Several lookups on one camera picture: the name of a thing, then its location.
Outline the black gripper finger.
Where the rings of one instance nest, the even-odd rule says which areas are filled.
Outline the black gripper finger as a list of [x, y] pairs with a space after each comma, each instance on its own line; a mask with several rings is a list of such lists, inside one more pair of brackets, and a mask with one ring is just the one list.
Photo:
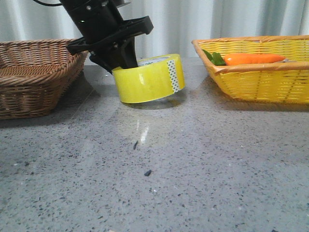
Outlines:
[[122, 40], [118, 49], [119, 49], [118, 63], [122, 68], [138, 67], [135, 53], [134, 37]]
[[112, 74], [120, 65], [116, 59], [117, 49], [97, 49], [90, 52], [90, 60]]

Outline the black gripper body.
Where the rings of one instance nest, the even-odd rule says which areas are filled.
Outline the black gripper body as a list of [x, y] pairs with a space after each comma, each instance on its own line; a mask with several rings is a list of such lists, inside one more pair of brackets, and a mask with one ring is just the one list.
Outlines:
[[149, 16], [124, 20], [118, 8], [125, 0], [62, 0], [60, 2], [82, 34], [67, 46], [74, 55], [97, 51], [141, 34], [149, 34], [154, 26]]

